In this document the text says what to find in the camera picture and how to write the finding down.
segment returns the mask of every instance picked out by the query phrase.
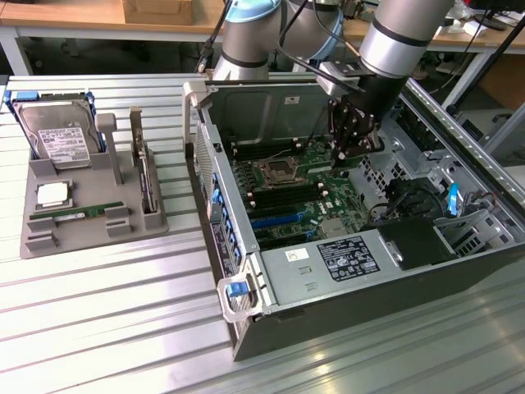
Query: open server case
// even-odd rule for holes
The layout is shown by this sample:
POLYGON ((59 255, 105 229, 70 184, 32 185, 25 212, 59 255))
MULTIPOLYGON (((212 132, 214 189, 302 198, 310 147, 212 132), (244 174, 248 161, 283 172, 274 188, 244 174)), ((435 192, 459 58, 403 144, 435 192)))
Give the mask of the open server case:
POLYGON ((337 166, 328 101, 311 80, 185 85, 235 360, 464 291, 525 253, 525 190, 416 82, 382 120, 384 150, 337 166))

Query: wooden table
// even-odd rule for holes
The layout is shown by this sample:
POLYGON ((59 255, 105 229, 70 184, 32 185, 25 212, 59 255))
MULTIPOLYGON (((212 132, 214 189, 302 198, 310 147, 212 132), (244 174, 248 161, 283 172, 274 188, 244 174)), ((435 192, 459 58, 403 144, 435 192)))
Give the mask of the wooden table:
MULTIPOLYGON (((57 37, 65 39, 137 39, 144 41, 205 41, 222 10, 222 0, 194 0, 192 26, 126 24, 121 0, 39 0, 37 4, 0 1, 0 44, 15 75, 31 74, 20 37, 57 37)), ((368 31, 364 21, 346 21, 345 37, 360 45, 368 31)), ((453 103, 490 55, 509 34, 488 30, 476 39, 470 53, 477 55, 445 101, 453 103)), ((462 52, 472 37, 467 34, 440 34, 429 46, 431 51, 462 52)), ((508 53, 525 53, 525 32, 521 33, 508 53)))

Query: motherboard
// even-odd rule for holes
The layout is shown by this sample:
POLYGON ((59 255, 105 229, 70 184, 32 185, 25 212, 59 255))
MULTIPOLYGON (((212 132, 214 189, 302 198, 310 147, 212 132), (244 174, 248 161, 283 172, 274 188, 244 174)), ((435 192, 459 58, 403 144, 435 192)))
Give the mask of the motherboard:
POLYGON ((345 236, 368 221, 364 196, 349 181, 360 159, 331 166, 322 137, 303 143, 235 145, 231 167, 262 250, 345 236))

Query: metal slatted tabletop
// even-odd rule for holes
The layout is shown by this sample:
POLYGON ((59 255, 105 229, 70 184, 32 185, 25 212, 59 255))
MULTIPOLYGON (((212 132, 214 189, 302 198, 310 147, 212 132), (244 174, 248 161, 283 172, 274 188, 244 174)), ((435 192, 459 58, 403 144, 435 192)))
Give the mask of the metal slatted tabletop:
POLYGON ((525 392, 525 262, 468 292, 234 363, 182 153, 181 86, 196 77, 11 78, 13 91, 91 89, 98 112, 116 114, 120 143, 128 107, 142 107, 170 230, 20 260, 29 147, 2 107, 1 393, 525 392))

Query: robotic arm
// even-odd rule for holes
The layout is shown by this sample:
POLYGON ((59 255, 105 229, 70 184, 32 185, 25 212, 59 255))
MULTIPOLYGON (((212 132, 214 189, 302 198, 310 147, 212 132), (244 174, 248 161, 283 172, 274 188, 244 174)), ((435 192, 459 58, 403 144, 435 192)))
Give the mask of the robotic arm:
MULTIPOLYGON (((293 57, 325 58, 336 39, 321 27, 315 12, 333 34, 342 30, 339 0, 317 0, 315 7, 315 0, 233 1, 213 74, 216 80, 268 78, 268 55, 276 48, 293 57), (283 30, 286 40, 280 48, 283 30)), ((317 80, 332 96, 328 126, 334 166, 345 158, 384 149, 377 136, 381 119, 453 5, 454 0, 382 0, 359 49, 359 70, 321 64, 317 80), (348 89, 341 91, 334 82, 348 89)))

